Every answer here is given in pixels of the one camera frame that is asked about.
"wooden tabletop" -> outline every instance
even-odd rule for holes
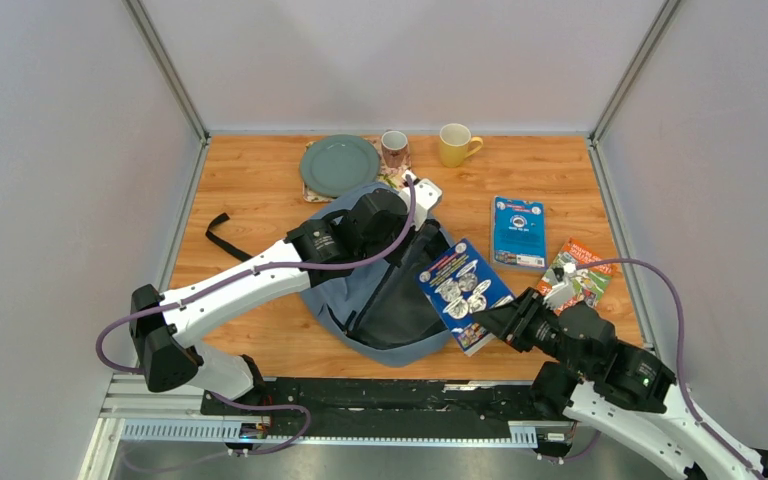
[[[302,199],[299,176],[305,145],[319,138],[213,138],[172,288],[204,280],[237,263],[204,236],[218,214],[227,212],[231,220],[216,233],[257,254],[322,208]],[[447,168],[437,160],[436,137],[410,137],[413,170],[443,189],[443,201],[434,214],[456,240],[469,238],[489,258],[490,204],[495,195],[502,195],[544,204],[550,259],[570,236],[603,257],[616,255],[582,138],[499,136],[484,137],[484,144],[461,167]],[[537,273],[507,269],[498,273],[515,293],[540,278]],[[621,339],[641,344],[622,273],[614,277],[597,309],[616,325]],[[532,380],[548,359],[536,350],[517,353],[498,340],[467,357],[452,339],[442,351],[407,367],[385,367],[328,333],[298,295],[252,310],[205,340],[228,353],[251,356],[265,376]]]

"mug handle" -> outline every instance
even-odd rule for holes
[[[469,158],[472,155],[474,155],[475,152],[481,150],[481,147],[484,146],[484,139],[482,139],[481,137],[472,137],[472,139],[470,139],[469,143],[478,143],[478,145],[472,147],[472,149],[470,149],[470,151],[466,152],[466,157],[464,157],[464,158]]]

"green plate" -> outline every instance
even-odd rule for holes
[[[378,151],[355,135],[332,135],[307,149],[299,166],[302,179],[312,190],[339,197],[378,176]]]

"book cover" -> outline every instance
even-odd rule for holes
[[[493,335],[472,313],[504,305],[514,295],[467,239],[462,239],[417,275],[419,287],[464,353],[472,355]]]
[[[490,255],[501,266],[542,271],[546,268],[543,204],[495,197],[490,218]]]
[[[602,260],[602,257],[593,253],[592,250],[584,246],[574,238],[570,238],[564,244],[558,256],[549,264],[549,269],[543,275],[543,278],[537,283],[537,291],[546,295],[557,280],[552,272],[554,267],[562,267],[565,263],[575,263],[576,265],[596,262]],[[616,272],[615,265],[601,265],[585,270],[578,270],[572,276],[572,285],[575,289],[575,295],[566,303],[555,309],[556,314],[560,314],[565,308],[584,301],[590,307],[595,307],[599,299],[605,294],[605,289],[611,283],[611,278]]]

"white wall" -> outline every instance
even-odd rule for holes
[[[685,2],[603,146],[635,254],[683,296],[694,396],[768,448],[768,2]],[[673,359],[674,307],[645,286]]]
[[[662,0],[144,0],[212,130],[589,131]]]
[[[0,479],[75,478],[197,151],[121,2],[0,2]]]

